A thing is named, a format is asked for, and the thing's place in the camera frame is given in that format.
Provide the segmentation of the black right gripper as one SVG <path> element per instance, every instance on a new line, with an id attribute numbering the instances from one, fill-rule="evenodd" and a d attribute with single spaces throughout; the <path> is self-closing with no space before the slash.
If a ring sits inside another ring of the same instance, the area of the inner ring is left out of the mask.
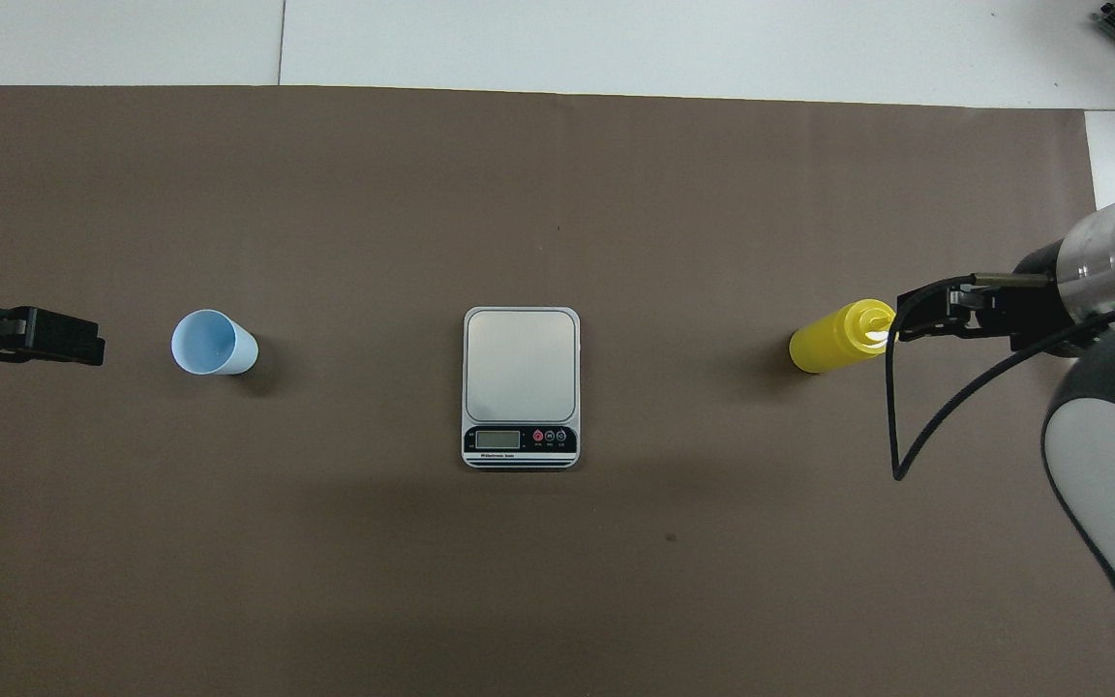
<path id="1" fill-rule="evenodd" d="M 1010 325 L 1010 348 L 1019 351 L 1039 343 L 1045 337 L 1078 323 L 1067 312 L 1057 290 L 1057 261 L 1061 242 L 1050 242 L 1022 256 L 1014 274 L 1043 274 L 1048 283 L 1041 288 L 1010 289 L 1004 301 Z M 921 285 L 901 296 L 901 313 L 906 317 L 898 331 L 898 341 L 912 343 L 925 337 L 957 337 L 976 340 L 1006 337 L 1000 326 L 983 326 L 975 312 L 986 296 L 995 294 L 1000 284 L 980 283 L 978 275 L 956 275 Z"/>

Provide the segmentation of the yellow squeeze bottle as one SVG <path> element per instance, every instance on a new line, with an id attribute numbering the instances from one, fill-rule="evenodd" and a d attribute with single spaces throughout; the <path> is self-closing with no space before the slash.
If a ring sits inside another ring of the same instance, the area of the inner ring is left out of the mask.
<path id="1" fill-rule="evenodd" d="M 885 354 L 894 319 L 892 306 L 878 299 L 841 306 L 794 331 L 788 356 L 798 370 L 809 375 L 872 360 Z"/>

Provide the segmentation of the light blue plastic cup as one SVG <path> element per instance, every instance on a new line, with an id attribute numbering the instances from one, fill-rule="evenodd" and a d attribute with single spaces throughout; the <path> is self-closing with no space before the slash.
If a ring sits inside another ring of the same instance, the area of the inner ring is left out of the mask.
<path id="1" fill-rule="evenodd" d="M 252 370 L 259 358 L 256 337 L 227 314 L 200 309 L 174 326 L 169 351 L 183 371 L 195 376 L 234 376 Z"/>

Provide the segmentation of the silver digital kitchen scale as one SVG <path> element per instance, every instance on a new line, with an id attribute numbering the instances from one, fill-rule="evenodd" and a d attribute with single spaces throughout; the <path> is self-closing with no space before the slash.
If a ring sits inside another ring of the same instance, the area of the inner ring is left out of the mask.
<path id="1" fill-rule="evenodd" d="M 473 306 L 462 323 L 460 458 L 562 471 L 583 454 L 581 319 L 568 306 Z"/>

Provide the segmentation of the brown table mat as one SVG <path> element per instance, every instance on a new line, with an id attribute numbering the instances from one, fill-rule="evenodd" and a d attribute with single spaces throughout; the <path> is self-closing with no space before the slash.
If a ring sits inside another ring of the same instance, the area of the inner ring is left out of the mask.
<path id="1" fill-rule="evenodd" d="M 786 351 L 1094 206 L 1072 110 L 0 88 L 0 306 L 106 340 L 0 364 L 0 697 L 1115 697 L 1067 364 L 894 482 L 881 361 Z M 579 314 L 574 468 L 462 463 L 473 306 Z"/>

